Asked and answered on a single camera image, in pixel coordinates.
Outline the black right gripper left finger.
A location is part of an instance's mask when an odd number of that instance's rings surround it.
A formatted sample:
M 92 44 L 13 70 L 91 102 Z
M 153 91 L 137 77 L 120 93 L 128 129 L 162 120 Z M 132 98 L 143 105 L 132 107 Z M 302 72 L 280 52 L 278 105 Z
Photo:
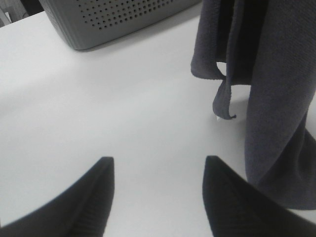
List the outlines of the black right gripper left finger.
M 80 179 L 34 212 L 0 229 L 2 237 L 101 237 L 115 190 L 114 159 L 99 159 Z

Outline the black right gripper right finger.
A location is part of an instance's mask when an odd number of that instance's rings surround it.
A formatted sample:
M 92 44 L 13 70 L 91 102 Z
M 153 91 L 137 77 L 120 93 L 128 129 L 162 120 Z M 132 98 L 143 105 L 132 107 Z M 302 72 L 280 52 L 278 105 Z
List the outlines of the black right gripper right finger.
M 281 207 L 218 156 L 205 159 L 202 196 L 215 237 L 314 237 L 316 225 Z

